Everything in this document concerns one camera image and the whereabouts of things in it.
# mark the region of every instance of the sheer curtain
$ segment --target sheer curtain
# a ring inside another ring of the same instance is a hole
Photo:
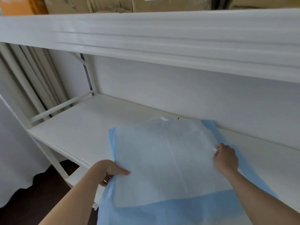
[[[47,49],[0,43],[0,207],[50,162],[10,112],[4,94],[27,119],[68,100]]]

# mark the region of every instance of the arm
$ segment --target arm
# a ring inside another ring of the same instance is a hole
[[[300,213],[258,188],[238,172],[238,158],[233,148],[222,143],[217,149],[214,164],[232,185],[253,225],[300,224]]]
[[[118,174],[128,175],[129,171],[110,160],[95,163],[39,225],[88,224],[98,185],[106,186],[110,177]]]

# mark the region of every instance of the blue and white pad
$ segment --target blue and white pad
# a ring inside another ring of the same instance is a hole
[[[108,183],[98,225],[251,224],[214,167],[216,145],[228,142],[213,121],[150,121],[111,129],[109,138],[115,162],[131,173]],[[276,196],[235,150],[243,175]]]

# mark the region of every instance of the forearm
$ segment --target forearm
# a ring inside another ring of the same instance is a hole
[[[41,221],[40,225],[87,224],[98,185],[105,175],[106,170],[101,161],[92,166]]]
[[[258,188],[238,171],[225,174],[253,225],[298,225],[300,214]]]

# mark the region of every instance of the person's left arm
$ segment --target person's left arm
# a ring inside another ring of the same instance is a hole
[[[111,176],[118,174],[128,175],[129,171],[111,160],[95,163],[39,225],[88,224],[98,185],[106,186]]]

